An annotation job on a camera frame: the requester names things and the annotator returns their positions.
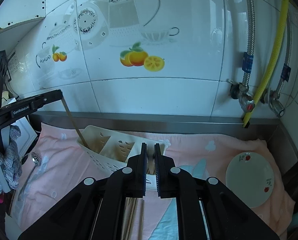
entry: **spoon handle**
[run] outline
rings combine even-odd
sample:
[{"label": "spoon handle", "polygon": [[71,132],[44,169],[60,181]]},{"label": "spoon handle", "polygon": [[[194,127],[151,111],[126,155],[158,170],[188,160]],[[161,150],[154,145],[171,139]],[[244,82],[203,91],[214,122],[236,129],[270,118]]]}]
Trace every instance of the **spoon handle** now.
[{"label": "spoon handle", "polygon": [[26,188],[26,186],[27,186],[27,183],[28,183],[28,181],[29,181],[29,179],[30,179],[30,177],[31,177],[31,175],[32,175],[32,173],[33,173],[33,171],[34,171],[35,168],[36,168],[36,165],[34,165],[34,167],[32,168],[32,170],[30,171],[29,176],[27,177],[26,182],[23,184],[23,186],[22,186],[22,188],[21,188],[21,190],[20,190],[19,196],[18,196],[18,201],[20,201],[20,200],[22,199],[24,190],[25,190],[25,188]]}]

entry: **white plastic basket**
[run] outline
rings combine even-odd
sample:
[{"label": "white plastic basket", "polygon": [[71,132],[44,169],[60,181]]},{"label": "white plastic basket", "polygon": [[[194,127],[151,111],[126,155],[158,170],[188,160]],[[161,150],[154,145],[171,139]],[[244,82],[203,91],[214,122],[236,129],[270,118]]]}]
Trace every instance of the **white plastic basket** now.
[{"label": "white plastic basket", "polygon": [[[161,141],[150,140],[130,134],[112,131],[93,125],[87,126],[82,132],[88,146],[83,146],[80,138],[77,139],[81,148],[92,158],[95,165],[110,176],[116,170],[126,167],[129,157],[140,154],[141,144],[147,144],[147,154],[153,158],[154,145],[160,144],[161,154],[164,155],[167,145]],[[147,189],[156,190],[156,175],[147,174]]]}]

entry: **white oval plate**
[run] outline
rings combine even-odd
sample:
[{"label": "white oval plate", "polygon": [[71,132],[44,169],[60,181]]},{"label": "white oval plate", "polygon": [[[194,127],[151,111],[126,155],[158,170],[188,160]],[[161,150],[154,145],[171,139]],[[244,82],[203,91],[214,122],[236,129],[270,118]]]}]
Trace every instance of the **white oval plate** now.
[{"label": "white oval plate", "polygon": [[255,208],[265,203],[272,193],[273,170],[258,153],[240,153],[228,165],[226,185],[248,207]]}]

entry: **glove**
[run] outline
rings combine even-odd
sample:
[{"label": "glove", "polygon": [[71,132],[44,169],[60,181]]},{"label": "glove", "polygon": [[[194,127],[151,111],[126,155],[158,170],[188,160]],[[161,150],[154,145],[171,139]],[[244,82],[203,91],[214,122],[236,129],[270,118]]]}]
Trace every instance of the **glove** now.
[{"label": "glove", "polygon": [[3,174],[8,182],[10,188],[17,189],[19,185],[19,177],[22,174],[22,168],[20,163],[20,157],[18,155],[18,147],[15,142],[17,138],[21,136],[21,131],[18,126],[11,125],[10,127],[10,144],[3,156],[0,153],[0,165],[4,165]]}]

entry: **orange fruit illustration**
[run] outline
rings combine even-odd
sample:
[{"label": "orange fruit illustration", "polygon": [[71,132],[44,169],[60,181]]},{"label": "orange fruit illustration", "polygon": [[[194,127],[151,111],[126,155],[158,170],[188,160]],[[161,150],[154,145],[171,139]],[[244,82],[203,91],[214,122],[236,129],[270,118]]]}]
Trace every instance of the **orange fruit illustration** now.
[{"label": "orange fruit illustration", "polygon": [[126,67],[131,67],[131,66],[133,66],[133,65],[131,64],[131,62],[130,62],[130,59],[129,59],[130,53],[131,53],[131,52],[127,53],[127,54],[125,55],[124,59],[123,59],[123,58],[120,58],[120,62],[122,63],[122,65],[124,65],[124,66],[126,66]]},{"label": "orange fruit illustration", "polygon": [[66,59],[67,59],[67,54],[65,53],[65,52],[60,52],[59,53],[59,59],[61,60],[61,61],[65,61]]},{"label": "orange fruit illustration", "polygon": [[134,66],[142,66],[144,64],[144,60],[149,56],[148,53],[146,53],[145,51],[142,51],[142,52],[132,51],[129,53],[130,53],[129,55],[130,63]]},{"label": "orange fruit illustration", "polygon": [[53,58],[53,60],[54,60],[55,62],[58,62],[58,61],[59,61],[59,53],[54,53],[54,54],[52,55],[52,58]]},{"label": "orange fruit illustration", "polygon": [[164,66],[165,66],[165,61],[161,57],[150,56],[150,57],[147,57],[144,61],[144,67],[146,70],[149,70],[149,71],[156,72],[156,71],[162,70]]}]

